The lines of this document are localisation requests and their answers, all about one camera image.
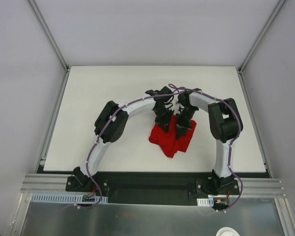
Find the red t-shirt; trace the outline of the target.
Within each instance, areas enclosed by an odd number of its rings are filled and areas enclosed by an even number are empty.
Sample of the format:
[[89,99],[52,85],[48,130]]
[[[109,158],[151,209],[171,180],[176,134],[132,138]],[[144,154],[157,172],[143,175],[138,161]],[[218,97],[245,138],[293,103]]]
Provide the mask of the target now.
[[182,136],[177,140],[176,121],[177,117],[176,115],[173,115],[168,133],[166,133],[158,124],[155,124],[148,139],[150,143],[159,145],[165,156],[168,158],[173,158],[178,151],[187,151],[197,126],[197,123],[194,120],[191,120],[191,130],[188,130],[185,136]]

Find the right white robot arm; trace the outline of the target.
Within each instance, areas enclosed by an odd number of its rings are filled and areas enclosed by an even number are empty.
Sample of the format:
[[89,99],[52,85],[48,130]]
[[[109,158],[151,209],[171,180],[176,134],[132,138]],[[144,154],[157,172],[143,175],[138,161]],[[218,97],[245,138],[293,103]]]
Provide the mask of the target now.
[[236,102],[232,98],[218,99],[198,90],[188,90],[178,95],[179,104],[176,120],[176,139],[186,136],[191,129],[191,119],[199,109],[208,113],[209,128],[216,140],[216,159],[210,179],[202,190],[218,195],[221,188],[234,181],[233,161],[235,144],[243,124]]

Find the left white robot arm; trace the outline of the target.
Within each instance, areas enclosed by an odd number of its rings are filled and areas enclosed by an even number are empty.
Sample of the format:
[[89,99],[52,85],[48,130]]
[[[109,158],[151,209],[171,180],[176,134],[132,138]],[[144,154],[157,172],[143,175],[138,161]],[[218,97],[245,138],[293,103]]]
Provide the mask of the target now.
[[92,191],[99,188],[98,184],[94,183],[93,176],[97,174],[108,147],[122,136],[127,122],[132,117],[153,111],[155,124],[165,133],[169,133],[174,113],[171,110],[173,98],[174,93],[164,86],[161,90],[147,90],[142,97],[128,103],[107,102],[94,123],[95,142],[84,163],[74,168],[71,179],[67,180],[66,191]]

